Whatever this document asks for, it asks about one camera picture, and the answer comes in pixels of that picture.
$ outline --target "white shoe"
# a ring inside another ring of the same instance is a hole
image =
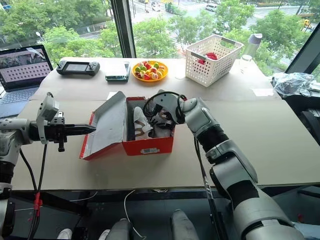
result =
[[[108,236],[109,232],[110,232],[110,229],[104,230],[104,231],[101,233],[101,235],[100,235],[100,237],[99,237],[98,240],[105,240],[106,237]]]
[[[66,239],[70,240],[72,237],[72,230],[69,228],[63,229],[56,239]]]
[[[136,106],[133,112],[135,140],[148,139],[149,132],[153,129],[148,123],[141,107]]]

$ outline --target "cardboard table surface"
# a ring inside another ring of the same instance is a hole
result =
[[[89,122],[104,101],[60,101],[66,124]],[[34,120],[41,101],[32,100],[19,117]],[[225,133],[252,163],[260,185],[320,182],[320,148],[285,101],[206,101]],[[188,127],[177,125],[170,154],[127,156],[121,145],[93,161],[79,159],[84,136],[69,136],[65,152],[50,143],[43,190],[119,190],[133,188],[201,188],[203,180]],[[38,181],[43,145],[22,147]],[[210,164],[201,149],[204,168]],[[32,190],[28,169],[19,159],[14,190]]]
[[[142,58],[102,58],[102,57],[65,57],[68,61],[100,63],[100,70],[95,76],[68,75],[62,76],[53,70],[41,83],[40,88],[31,98],[43,100],[47,92],[51,92],[56,100],[106,100],[110,92],[122,91],[127,97],[151,97],[159,89],[174,91],[186,95],[187,98],[201,97],[203,100],[256,101],[281,100],[272,89],[269,80],[262,74],[258,66],[251,62],[244,74],[240,71],[236,60],[231,71],[209,87],[185,77],[185,59],[158,59],[168,66],[168,75],[161,81],[143,82],[132,73],[127,83],[108,83],[105,71],[114,63],[131,62],[131,66],[145,61]],[[273,95],[264,94],[271,91]]]

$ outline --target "shoe box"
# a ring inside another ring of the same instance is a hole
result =
[[[92,112],[89,124],[96,130],[84,137],[80,158],[93,160],[118,144],[128,156],[171,153],[174,129],[171,136],[135,140],[134,108],[145,103],[145,97],[126,97],[118,91]]]

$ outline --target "laptop screen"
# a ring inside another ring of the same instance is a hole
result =
[[[52,70],[43,45],[0,51],[0,82],[7,92],[37,87]]]

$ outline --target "barcode label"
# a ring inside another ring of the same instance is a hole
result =
[[[142,154],[155,154],[157,152],[159,152],[160,149],[153,147],[153,148],[145,148],[145,149],[141,149],[141,153]]]

